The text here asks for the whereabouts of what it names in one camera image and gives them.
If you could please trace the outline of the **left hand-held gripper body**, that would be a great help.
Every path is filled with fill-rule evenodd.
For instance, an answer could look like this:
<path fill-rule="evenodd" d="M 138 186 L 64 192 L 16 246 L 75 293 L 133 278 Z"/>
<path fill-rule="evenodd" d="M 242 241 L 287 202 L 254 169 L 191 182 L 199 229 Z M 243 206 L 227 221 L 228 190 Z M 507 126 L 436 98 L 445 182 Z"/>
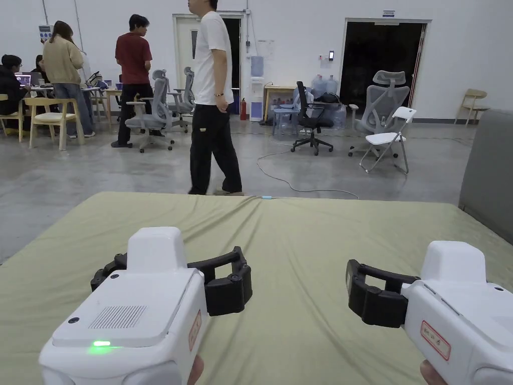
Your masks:
<path fill-rule="evenodd" d="M 208 323 L 204 276 L 181 232 L 142 228 L 111 273 L 53 332 L 44 384 L 187 384 Z"/>

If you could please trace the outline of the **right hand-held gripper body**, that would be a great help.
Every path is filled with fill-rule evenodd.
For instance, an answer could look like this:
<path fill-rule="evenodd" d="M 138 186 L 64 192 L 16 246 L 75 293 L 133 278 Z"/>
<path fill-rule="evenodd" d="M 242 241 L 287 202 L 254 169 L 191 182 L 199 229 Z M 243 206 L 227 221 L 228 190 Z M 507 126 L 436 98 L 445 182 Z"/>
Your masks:
<path fill-rule="evenodd" d="M 431 242 L 401 294 L 403 329 L 447 384 L 512 384 L 512 293 L 487 281 L 481 251 Z"/>

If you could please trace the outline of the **person's left hand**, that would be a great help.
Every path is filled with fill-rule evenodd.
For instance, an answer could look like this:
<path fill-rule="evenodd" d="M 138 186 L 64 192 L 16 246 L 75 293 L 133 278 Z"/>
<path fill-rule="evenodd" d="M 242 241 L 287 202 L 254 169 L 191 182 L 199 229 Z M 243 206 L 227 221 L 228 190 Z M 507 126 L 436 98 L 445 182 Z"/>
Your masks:
<path fill-rule="evenodd" d="M 193 363 L 193 366 L 192 366 L 192 369 L 190 372 L 190 376 L 187 381 L 187 385 L 195 385 L 198 382 L 198 380 L 200 379 L 203 371 L 204 371 L 204 361 L 202 360 L 202 358 L 199 355 L 197 355 L 195 357 L 195 360 L 194 360 L 194 363 Z"/>

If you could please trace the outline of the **person's right hand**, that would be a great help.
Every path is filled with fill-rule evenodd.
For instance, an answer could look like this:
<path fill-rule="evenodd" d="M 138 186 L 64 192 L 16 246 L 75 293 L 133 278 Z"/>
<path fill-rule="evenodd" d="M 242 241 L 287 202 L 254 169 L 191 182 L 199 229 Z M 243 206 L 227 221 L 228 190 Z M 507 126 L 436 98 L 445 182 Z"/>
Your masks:
<path fill-rule="evenodd" d="M 446 384 L 439 373 L 434 369 L 428 360 L 424 360 L 420 364 L 420 373 L 428 385 L 444 385 Z"/>

